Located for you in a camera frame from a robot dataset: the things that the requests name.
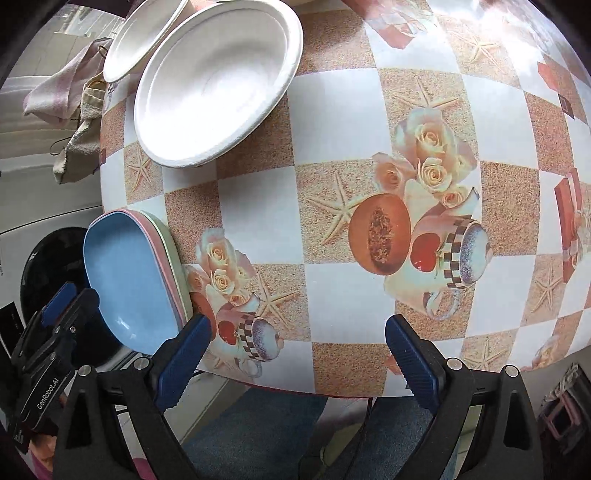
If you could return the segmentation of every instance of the blue bowl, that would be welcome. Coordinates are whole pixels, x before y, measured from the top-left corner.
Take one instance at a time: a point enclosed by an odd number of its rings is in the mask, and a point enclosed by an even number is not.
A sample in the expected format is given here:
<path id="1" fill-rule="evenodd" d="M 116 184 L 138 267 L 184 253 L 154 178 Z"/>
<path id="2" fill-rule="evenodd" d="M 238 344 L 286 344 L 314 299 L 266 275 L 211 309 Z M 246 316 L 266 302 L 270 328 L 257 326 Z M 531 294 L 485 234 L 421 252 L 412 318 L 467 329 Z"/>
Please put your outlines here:
<path id="1" fill-rule="evenodd" d="M 92 223 L 84 264 L 105 323 L 125 346 L 153 355 L 178 334 L 176 308 L 156 256 L 132 217 L 115 211 Z"/>

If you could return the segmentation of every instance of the white plate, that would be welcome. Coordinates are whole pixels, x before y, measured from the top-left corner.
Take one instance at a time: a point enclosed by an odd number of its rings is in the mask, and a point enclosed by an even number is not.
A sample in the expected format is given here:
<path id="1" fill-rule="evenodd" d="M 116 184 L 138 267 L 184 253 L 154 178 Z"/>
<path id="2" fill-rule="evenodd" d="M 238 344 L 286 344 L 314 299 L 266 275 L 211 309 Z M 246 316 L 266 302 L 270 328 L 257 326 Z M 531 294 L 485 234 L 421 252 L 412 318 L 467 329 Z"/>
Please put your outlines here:
<path id="1" fill-rule="evenodd" d="M 103 68 L 105 80 L 116 82 L 141 72 L 166 35 L 194 13 L 189 0 L 146 0 L 113 40 Z"/>
<path id="2" fill-rule="evenodd" d="M 164 40 L 139 82 L 138 141 L 166 167 L 201 165 L 250 134 L 296 74 L 303 33 L 279 0 L 236 0 L 192 15 Z"/>

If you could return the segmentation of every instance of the blue denim pants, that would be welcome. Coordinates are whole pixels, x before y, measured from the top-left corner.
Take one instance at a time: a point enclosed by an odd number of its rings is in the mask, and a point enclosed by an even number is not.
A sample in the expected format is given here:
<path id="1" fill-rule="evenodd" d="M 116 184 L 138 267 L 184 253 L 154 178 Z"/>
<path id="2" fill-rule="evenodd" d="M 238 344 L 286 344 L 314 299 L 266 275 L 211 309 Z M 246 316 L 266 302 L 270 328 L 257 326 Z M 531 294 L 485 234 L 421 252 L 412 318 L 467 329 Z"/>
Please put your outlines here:
<path id="1" fill-rule="evenodd" d="M 326 400 L 251 388 L 183 448 L 204 480 L 297 480 Z M 414 397 L 377 399 L 347 480 L 392 480 L 430 421 Z M 356 444 L 354 438 L 323 480 L 343 478 Z M 453 455 L 441 480 L 452 480 L 455 463 Z"/>

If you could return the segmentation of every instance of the starfish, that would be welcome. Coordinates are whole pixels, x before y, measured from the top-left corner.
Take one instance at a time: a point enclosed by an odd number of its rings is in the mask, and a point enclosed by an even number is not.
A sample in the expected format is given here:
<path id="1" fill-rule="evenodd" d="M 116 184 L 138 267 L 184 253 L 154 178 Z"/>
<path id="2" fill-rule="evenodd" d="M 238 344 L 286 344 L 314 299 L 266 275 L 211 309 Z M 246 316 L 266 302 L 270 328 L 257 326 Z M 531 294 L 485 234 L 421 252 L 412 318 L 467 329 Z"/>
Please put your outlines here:
<path id="1" fill-rule="evenodd" d="M 541 289 L 542 293 L 538 302 L 531 309 L 532 313 L 542 306 L 544 300 L 548 302 L 548 307 L 552 310 L 554 307 L 554 289 L 562 283 L 561 277 L 554 278 L 554 265 L 550 264 L 548 275 L 544 281 L 534 277 L 534 282 Z"/>
<path id="2" fill-rule="evenodd" d="M 333 180 L 334 186 L 333 189 L 336 193 L 336 201 L 334 200 L 326 200 L 321 199 L 319 197 L 304 197 L 304 200 L 307 200 L 312 205 L 318 207 L 325 212 L 334 215 L 334 218 L 329 225 L 328 230 L 322 237 L 320 241 L 321 245 L 326 245 L 332 238 L 334 238 L 337 233 L 345 226 L 348 225 L 351 221 L 351 217 L 355 209 L 359 206 L 361 202 L 363 202 L 367 196 L 364 197 L 357 197 L 354 199 L 349 199 L 345 188 L 343 187 L 343 182 L 341 181 L 339 174 L 337 172 L 333 173 Z"/>
<path id="3" fill-rule="evenodd" d="M 501 68 L 500 65 L 497 63 L 495 58 L 491 55 L 491 52 L 488 51 L 489 48 L 497 48 L 500 45 L 495 42 L 482 41 L 482 39 L 478 38 L 476 35 L 474 35 L 474 33 L 472 33 L 470 29 L 468 29 L 468 32 L 470 32 L 470 35 L 472 36 L 472 38 L 466 38 L 454 31 L 451 31 L 450 33 L 452 35 L 454 35 L 455 37 L 459 38 L 460 40 L 462 40 L 464 43 L 470 45 L 473 48 L 472 55 L 470 57 L 469 62 L 474 63 L 476 60 L 478 60 L 478 58 L 481 55 L 483 55 L 487 59 L 489 59 L 495 67 L 500 69 Z"/>
<path id="4" fill-rule="evenodd" d="M 445 110 L 447 107 L 454 105 L 460 98 L 459 97 L 448 97 L 448 98 L 438 98 L 433 99 L 427 93 L 427 89 L 419 79 L 419 77 L 415 77 L 417 81 L 417 92 L 420 97 L 420 100 L 414 100 L 403 95 L 396 95 L 392 94 L 392 96 L 408 106 L 411 107 L 423 107 L 423 108 L 437 108 L 439 110 Z"/>
<path id="5" fill-rule="evenodd" d="M 291 328 L 291 325 L 289 324 L 285 316 L 281 313 L 278 307 L 284 301 L 289 300 L 293 298 L 295 295 L 297 295 L 297 292 L 291 291 L 289 293 L 271 295 L 271 293 L 269 293 L 269 287 L 267 287 L 267 285 L 265 284 L 260 273 L 257 274 L 257 278 L 261 285 L 262 293 L 260 298 L 261 304 L 257 308 L 255 315 L 257 317 L 264 317 L 266 313 L 270 312 L 273 315 L 275 315 L 285 327 Z"/>
<path id="6" fill-rule="evenodd" d="M 150 175 L 148 174 L 148 169 L 147 169 L 148 163 L 150 163 L 150 159 L 148 158 L 147 155 L 144 155 L 141 148 L 139 147 L 139 144 L 137 144 L 137 149 L 138 149 L 137 163 L 136 164 L 132 164 L 132 163 L 126 164 L 127 167 L 129 167 L 132 171 L 135 172 L 135 183 L 134 183 L 133 190 L 135 190 L 138 187 L 141 177 L 145 178 L 150 186 L 153 185 L 152 179 L 150 178 Z"/>
<path id="7" fill-rule="evenodd" d="M 482 349 L 482 354 L 479 358 L 473 356 L 464 356 L 464 362 L 468 364 L 468 366 L 472 369 L 476 370 L 490 370 L 491 363 L 494 360 L 499 358 L 501 355 L 507 352 L 507 349 L 500 350 L 499 352 L 492 354 L 491 352 L 491 340 L 486 337 L 484 342 L 484 348 Z"/>

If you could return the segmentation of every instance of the screw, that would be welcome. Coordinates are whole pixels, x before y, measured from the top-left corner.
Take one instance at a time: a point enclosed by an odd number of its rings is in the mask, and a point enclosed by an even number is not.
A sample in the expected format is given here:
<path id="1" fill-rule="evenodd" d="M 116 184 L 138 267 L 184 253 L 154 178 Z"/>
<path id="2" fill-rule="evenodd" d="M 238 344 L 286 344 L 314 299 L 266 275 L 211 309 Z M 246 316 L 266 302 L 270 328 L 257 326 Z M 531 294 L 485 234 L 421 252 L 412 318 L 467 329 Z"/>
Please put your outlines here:
<path id="1" fill-rule="evenodd" d="M 85 377 L 90 372 L 92 372 L 92 367 L 90 365 L 82 365 L 78 370 L 78 375 Z"/>
<path id="2" fill-rule="evenodd" d="M 457 358 L 448 358 L 447 366 L 452 370 L 461 370 L 463 367 L 463 363 L 461 360 L 458 360 Z"/>
<path id="3" fill-rule="evenodd" d="M 505 367 L 505 373 L 511 378 L 515 378 L 517 375 L 519 375 L 519 369 L 513 365 L 507 365 Z"/>
<path id="4" fill-rule="evenodd" d="M 134 362 L 134 368 L 136 370 L 143 370 L 144 368 L 146 368 L 148 365 L 150 364 L 150 360 L 148 360 L 146 357 L 142 357 L 142 358 L 138 358 L 135 362 Z"/>

